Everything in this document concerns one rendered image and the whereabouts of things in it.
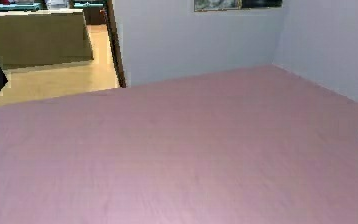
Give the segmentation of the pink bed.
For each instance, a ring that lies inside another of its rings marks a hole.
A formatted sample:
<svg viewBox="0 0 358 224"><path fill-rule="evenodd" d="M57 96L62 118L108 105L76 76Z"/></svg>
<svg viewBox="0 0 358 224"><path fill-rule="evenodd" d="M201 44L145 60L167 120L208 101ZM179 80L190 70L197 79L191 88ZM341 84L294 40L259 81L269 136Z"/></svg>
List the pink bed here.
<svg viewBox="0 0 358 224"><path fill-rule="evenodd" d="M0 107L0 224L358 224L358 103L263 66Z"/></svg>

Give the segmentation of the dark brown room door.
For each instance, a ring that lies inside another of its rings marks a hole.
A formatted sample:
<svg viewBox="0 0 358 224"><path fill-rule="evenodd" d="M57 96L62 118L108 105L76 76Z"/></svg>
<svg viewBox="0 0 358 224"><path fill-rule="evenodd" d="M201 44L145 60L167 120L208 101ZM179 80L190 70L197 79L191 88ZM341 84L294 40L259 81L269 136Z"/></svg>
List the dark brown room door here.
<svg viewBox="0 0 358 224"><path fill-rule="evenodd" d="M113 63L114 63L114 68L116 70L116 75L118 78L119 86L121 88L126 88L127 83L126 83L126 77L125 77L125 73L124 73L124 69L123 69L113 1L114 0L106 0L109 36L111 39L111 51L113 54Z"/></svg>

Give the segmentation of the dark brown cupboard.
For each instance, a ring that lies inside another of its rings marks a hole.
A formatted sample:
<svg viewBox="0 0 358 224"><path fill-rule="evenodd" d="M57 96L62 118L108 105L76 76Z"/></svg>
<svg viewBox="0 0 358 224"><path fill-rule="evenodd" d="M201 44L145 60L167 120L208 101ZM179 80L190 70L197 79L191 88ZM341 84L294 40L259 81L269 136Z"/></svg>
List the dark brown cupboard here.
<svg viewBox="0 0 358 224"><path fill-rule="evenodd" d="M100 1L75 1L74 7L82 9L87 25L105 24L104 3Z"/></svg>

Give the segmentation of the olive green cabinet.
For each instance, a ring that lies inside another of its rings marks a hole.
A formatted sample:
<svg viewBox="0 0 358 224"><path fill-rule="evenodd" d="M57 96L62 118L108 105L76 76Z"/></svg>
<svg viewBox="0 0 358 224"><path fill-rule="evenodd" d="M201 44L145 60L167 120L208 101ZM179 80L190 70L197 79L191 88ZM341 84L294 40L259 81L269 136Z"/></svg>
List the olive green cabinet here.
<svg viewBox="0 0 358 224"><path fill-rule="evenodd" d="M0 12L0 65L3 69L93 58L81 9Z"/></svg>

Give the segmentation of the framed wall picture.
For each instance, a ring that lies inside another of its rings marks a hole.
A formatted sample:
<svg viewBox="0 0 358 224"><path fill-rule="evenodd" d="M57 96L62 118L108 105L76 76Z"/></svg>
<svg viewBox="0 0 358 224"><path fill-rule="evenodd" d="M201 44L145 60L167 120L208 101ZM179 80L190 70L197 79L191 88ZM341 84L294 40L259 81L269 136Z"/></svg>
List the framed wall picture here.
<svg viewBox="0 0 358 224"><path fill-rule="evenodd" d="M283 0L194 0L195 12L281 7Z"/></svg>

